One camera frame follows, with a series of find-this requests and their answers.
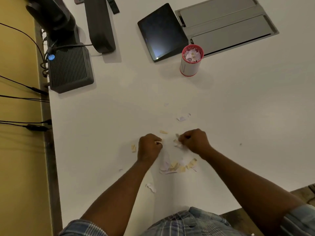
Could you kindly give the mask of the scattered torn paper scraps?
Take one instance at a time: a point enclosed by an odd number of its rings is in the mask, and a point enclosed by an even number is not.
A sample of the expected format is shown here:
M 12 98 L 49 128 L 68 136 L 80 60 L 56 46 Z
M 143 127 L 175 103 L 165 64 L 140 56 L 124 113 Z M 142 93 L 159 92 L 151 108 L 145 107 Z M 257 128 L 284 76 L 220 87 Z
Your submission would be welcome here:
M 161 175 L 180 174 L 186 171 L 192 157 L 185 157 L 186 150 L 174 146 L 175 134 L 182 134 L 192 124 L 190 115 L 195 110 L 191 101 L 170 102 L 162 107 L 156 103 L 147 103 L 144 108 L 132 103 L 116 104 L 112 108 L 112 123 L 115 123 L 115 140 L 121 149 L 112 162 L 112 170 L 122 175 L 136 161 L 136 153 L 128 150 L 130 144 L 137 144 L 143 135 L 152 133 L 162 138 L 161 151 L 152 169 L 155 185 Z

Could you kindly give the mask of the paper scraps filling cup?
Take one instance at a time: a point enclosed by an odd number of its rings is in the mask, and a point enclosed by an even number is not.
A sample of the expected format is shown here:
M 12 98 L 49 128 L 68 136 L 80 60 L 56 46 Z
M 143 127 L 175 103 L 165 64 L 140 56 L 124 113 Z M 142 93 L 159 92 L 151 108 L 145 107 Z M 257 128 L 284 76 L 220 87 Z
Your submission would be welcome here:
M 192 48 L 185 51 L 184 58 L 190 63 L 195 63 L 201 60 L 201 53 L 198 49 Z

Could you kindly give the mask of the black oblong stand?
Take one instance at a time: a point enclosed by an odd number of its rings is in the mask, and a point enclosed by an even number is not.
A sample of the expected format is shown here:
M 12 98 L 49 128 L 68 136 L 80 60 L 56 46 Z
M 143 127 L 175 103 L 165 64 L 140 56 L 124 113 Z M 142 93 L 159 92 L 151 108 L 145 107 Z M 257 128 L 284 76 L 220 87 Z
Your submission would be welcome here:
M 107 0 L 84 0 L 89 37 L 101 54 L 116 50 Z

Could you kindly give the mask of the black tablet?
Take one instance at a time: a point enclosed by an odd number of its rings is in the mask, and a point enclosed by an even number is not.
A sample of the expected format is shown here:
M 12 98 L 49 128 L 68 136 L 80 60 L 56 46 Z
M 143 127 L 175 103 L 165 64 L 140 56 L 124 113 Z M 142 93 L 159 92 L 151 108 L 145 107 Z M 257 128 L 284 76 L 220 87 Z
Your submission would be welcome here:
M 155 63 L 181 54 L 189 44 L 169 3 L 159 7 L 137 24 Z

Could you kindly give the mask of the blue plaid shirt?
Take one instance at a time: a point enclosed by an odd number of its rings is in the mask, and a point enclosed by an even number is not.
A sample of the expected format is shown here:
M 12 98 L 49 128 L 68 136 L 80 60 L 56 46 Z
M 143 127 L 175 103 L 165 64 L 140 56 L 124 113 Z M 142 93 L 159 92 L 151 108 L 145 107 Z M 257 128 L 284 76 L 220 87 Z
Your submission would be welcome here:
M 94 223 L 71 221 L 58 236 L 108 236 Z M 190 207 L 161 219 L 140 236 L 252 236 L 231 227 L 219 215 Z M 286 214 L 280 225 L 280 236 L 315 236 L 315 207 L 300 206 Z

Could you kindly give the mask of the person's left hand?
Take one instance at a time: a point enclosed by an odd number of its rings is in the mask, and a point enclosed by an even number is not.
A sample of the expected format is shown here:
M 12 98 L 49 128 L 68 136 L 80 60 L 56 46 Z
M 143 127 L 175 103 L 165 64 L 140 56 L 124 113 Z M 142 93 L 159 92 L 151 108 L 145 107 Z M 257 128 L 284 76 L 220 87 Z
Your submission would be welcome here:
M 151 152 L 149 149 L 149 134 L 139 139 L 137 161 L 152 165 L 160 152 Z

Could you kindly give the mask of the black ribbed mini computer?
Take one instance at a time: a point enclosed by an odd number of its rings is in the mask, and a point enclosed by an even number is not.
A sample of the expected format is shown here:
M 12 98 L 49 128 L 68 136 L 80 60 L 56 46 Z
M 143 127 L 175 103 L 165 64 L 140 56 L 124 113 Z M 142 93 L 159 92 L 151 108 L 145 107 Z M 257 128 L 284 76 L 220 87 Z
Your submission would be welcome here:
M 94 83 L 88 45 L 49 47 L 47 50 L 50 89 L 62 94 Z

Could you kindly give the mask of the person's right hand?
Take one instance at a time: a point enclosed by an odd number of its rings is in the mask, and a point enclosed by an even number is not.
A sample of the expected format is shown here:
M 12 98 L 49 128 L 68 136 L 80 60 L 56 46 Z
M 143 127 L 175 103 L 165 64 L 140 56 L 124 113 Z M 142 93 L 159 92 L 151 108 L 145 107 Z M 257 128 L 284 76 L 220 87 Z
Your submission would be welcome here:
M 210 145 L 207 134 L 201 129 L 193 129 L 192 131 L 192 146 L 188 148 L 193 153 L 203 157 L 212 152 L 213 148 Z

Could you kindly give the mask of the white cup with pink rim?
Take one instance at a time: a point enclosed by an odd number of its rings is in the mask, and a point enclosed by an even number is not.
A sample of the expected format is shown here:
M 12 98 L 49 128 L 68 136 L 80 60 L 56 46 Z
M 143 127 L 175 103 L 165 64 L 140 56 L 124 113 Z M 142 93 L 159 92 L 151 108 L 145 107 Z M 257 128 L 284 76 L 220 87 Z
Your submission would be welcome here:
M 201 60 L 195 63 L 190 63 L 184 58 L 185 51 L 190 50 L 192 48 L 198 49 L 201 53 Z M 203 57 L 204 57 L 204 51 L 199 45 L 195 45 L 195 44 L 187 45 L 182 51 L 182 59 L 181 59 L 180 67 L 179 67 L 181 74 L 186 77 L 194 76 L 199 70 L 200 63 Z

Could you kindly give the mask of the white torn paper bit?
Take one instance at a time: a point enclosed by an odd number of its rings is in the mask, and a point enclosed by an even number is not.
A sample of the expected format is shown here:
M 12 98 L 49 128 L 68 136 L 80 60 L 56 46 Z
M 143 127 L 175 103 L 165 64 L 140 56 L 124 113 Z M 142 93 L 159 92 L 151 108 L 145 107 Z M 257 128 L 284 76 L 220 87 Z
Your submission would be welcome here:
M 173 142 L 174 142 L 175 147 L 183 148 L 182 143 L 179 141 L 179 134 L 178 133 L 175 134 L 175 139 L 173 140 Z

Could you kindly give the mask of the person's left forearm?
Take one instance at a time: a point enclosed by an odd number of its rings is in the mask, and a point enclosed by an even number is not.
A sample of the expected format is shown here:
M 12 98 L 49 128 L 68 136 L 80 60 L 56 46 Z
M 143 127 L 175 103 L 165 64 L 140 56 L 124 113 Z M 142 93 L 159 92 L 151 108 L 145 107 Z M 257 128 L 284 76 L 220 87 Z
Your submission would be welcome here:
M 145 174 L 155 158 L 139 158 L 112 186 L 105 190 L 81 217 L 108 236 L 124 236 Z

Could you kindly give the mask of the person's right forearm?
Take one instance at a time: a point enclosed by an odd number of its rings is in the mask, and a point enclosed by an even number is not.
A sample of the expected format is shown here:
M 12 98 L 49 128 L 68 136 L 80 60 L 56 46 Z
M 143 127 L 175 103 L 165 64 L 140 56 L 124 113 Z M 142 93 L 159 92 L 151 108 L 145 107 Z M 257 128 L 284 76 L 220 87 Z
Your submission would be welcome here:
M 284 216 L 305 205 L 290 192 L 240 166 L 210 145 L 202 147 L 198 154 L 211 165 L 265 236 L 279 234 Z

